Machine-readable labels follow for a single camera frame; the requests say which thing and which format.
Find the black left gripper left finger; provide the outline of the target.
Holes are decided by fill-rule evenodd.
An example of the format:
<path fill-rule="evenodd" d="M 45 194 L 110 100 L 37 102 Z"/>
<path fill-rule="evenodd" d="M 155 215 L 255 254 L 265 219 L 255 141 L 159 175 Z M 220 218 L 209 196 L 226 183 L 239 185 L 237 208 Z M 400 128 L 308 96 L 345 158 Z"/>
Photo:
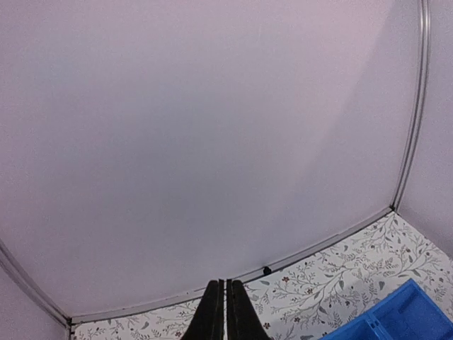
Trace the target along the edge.
<path fill-rule="evenodd" d="M 211 280 L 181 340 L 224 338 L 224 281 Z"/>

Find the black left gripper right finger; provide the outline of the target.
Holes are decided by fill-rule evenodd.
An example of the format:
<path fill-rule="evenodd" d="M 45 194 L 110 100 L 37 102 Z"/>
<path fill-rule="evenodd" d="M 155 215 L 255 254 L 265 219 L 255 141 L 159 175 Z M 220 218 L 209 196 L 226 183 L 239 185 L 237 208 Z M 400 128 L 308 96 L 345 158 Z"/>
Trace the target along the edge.
<path fill-rule="evenodd" d="M 227 280 L 226 296 L 228 340 L 271 340 L 240 280 Z"/>

